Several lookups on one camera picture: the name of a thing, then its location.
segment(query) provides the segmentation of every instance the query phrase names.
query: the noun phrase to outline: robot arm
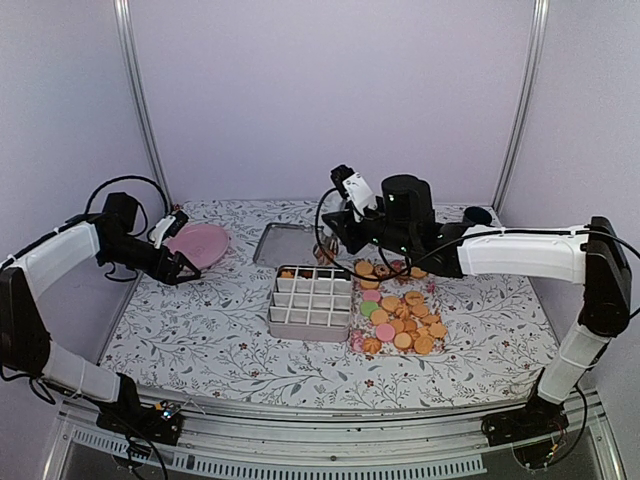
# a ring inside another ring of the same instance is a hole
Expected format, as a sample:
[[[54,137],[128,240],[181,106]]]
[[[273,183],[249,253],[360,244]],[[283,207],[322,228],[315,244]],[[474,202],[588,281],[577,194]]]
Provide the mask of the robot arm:
[[[332,172],[337,190],[347,201],[346,209],[322,217],[351,254],[373,244],[444,277],[514,274],[585,286],[584,307],[525,407],[488,415],[483,422],[492,445],[566,428],[564,400],[611,338],[629,323],[631,270],[613,240],[609,221],[593,217],[588,226],[554,230],[440,224],[435,221],[429,185],[411,175],[385,179],[383,196],[376,197],[377,208],[356,212],[354,217],[353,206],[359,199],[340,186],[353,176],[345,166]]]
[[[81,262],[95,257],[99,265],[114,262],[141,270],[175,285],[200,277],[180,252],[172,254],[161,240],[177,233],[184,213],[162,219],[157,247],[130,235],[136,208],[126,194],[111,194],[101,214],[82,215],[10,256],[0,271],[0,368],[25,372],[32,379],[100,407],[98,425],[119,433],[143,435],[175,444],[182,419],[170,409],[143,407],[135,382],[87,362],[50,337],[37,300],[53,283]]]

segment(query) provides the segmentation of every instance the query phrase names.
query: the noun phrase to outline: table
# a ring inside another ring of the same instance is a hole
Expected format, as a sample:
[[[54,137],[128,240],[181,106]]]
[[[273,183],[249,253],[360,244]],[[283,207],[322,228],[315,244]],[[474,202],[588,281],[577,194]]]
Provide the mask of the table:
[[[252,256],[271,222],[312,224],[308,201],[190,202],[196,223],[230,233],[224,258],[177,287],[144,277],[101,365],[187,395],[295,407],[398,410],[523,399],[557,342],[527,278],[437,279],[446,351],[374,358],[346,344],[278,340],[266,313],[275,271]],[[441,222],[464,207],[436,206]]]

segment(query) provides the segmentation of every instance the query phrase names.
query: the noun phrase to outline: floral tablecloth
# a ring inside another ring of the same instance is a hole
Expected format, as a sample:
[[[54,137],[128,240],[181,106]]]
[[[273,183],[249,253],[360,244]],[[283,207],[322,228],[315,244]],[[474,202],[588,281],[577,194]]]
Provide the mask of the floral tablecloth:
[[[557,344],[529,280],[438,279],[449,328],[444,353],[371,357],[346,343],[278,340],[265,322],[275,270],[256,266],[270,222],[312,224],[306,201],[191,202],[192,221],[231,243],[201,280],[170,287],[144,277],[102,359],[138,383],[238,401],[344,409],[468,406],[526,396]],[[456,221],[463,207],[436,207]]]

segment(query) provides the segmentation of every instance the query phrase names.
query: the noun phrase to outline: plate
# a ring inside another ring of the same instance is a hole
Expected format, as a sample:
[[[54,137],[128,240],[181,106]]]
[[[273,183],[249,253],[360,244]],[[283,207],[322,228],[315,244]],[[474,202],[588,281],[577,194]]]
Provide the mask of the plate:
[[[229,235],[218,225],[187,225],[167,240],[171,253],[182,252],[198,270],[204,270],[222,258],[229,247]]]

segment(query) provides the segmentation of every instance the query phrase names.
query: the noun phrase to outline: wall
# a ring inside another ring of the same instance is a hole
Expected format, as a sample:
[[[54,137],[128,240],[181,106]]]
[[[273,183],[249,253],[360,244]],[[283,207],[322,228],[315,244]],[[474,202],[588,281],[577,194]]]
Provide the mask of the wall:
[[[490,203],[533,4],[132,2],[172,195],[317,198],[346,163],[376,189],[411,172],[437,201]]]
[[[81,212],[103,180],[149,174],[111,2],[0,2],[0,139],[3,257]],[[155,195],[131,190],[156,218]],[[95,361],[125,289],[90,261],[39,307],[60,344]],[[0,384],[0,404],[0,478],[39,478],[57,408],[24,381]]]
[[[503,211],[507,224],[565,226],[605,215],[618,235],[640,244],[639,19],[639,2],[551,2],[533,104]],[[635,259],[632,268],[638,277]],[[581,288],[537,281],[536,289],[564,336]],[[639,343],[636,319],[595,369],[628,478],[640,478]]]

